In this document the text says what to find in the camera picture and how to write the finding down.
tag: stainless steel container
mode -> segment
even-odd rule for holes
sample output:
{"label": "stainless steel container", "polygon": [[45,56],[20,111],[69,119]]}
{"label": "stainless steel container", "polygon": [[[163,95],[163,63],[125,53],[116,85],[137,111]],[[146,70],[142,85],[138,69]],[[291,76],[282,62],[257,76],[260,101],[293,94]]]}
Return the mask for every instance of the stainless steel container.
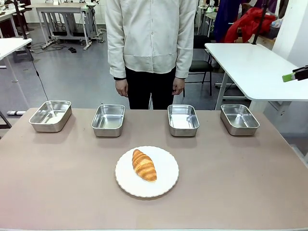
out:
{"label": "stainless steel container", "polygon": [[98,137],[118,137],[123,130],[125,106],[104,104],[98,107],[92,128]]}
{"label": "stainless steel container", "polygon": [[168,107],[169,127],[172,136],[195,136],[199,121],[194,107],[170,105]]}
{"label": "stainless steel container", "polygon": [[37,132],[59,132],[72,114],[70,101],[46,101],[29,119]]}
{"label": "stainless steel container", "polygon": [[220,117],[233,136],[253,136],[260,126],[249,109],[240,104],[222,105]]}

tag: red cloth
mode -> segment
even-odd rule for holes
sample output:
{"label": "red cloth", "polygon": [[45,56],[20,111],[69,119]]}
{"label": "red cloth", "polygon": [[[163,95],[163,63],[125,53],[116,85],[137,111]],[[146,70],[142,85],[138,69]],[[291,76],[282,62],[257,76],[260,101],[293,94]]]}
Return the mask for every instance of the red cloth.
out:
{"label": "red cloth", "polygon": [[[234,41],[238,39],[238,28],[242,29],[243,42],[247,42],[251,36],[257,32],[262,17],[262,11],[262,9],[256,7],[250,8],[242,18],[237,20],[229,28],[225,37],[225,43],[234,43]],[[268,32],[270,30],[270,24],[275,20],[275,16],[265,15],[260,33]]]}

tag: white plate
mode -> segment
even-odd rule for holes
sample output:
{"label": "white plate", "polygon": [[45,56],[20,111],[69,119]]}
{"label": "white plate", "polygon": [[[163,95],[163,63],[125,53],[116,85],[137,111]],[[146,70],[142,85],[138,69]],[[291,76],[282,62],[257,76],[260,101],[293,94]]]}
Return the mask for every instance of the white plate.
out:
{"label": "white plate", "polygon": [[[137,175],[132,165],[134,150],[148,155],[155,166],[157,180],[148,182]],[[179,166],[173,155],[164,149],[142,146],[125,153],[116,164],[115,179],[126,192],[138,197],[155,197],[168,192],[177,182]]]}

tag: person's right hand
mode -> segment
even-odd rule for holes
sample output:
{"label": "person's right hand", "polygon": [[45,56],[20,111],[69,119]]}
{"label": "person's right hand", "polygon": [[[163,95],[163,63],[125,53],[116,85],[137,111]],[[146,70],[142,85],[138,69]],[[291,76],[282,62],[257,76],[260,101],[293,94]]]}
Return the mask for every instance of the person's right hand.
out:
{"label": "person's right hand", "polygon": [[128,97],[128,83],[127,80],[116,80],[115,89],[120,96]]}

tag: croissant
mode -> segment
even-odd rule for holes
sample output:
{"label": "croissant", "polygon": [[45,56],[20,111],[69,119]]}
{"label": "croissant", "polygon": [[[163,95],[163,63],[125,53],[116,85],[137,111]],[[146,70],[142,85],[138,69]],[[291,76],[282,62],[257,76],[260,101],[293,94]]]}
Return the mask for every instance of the croissant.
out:
{"label": "croissant", "polygon": [[133,168],[142,179],[154,182],[157,180],[154,163],[149,156],[136,149],[133,153]]}

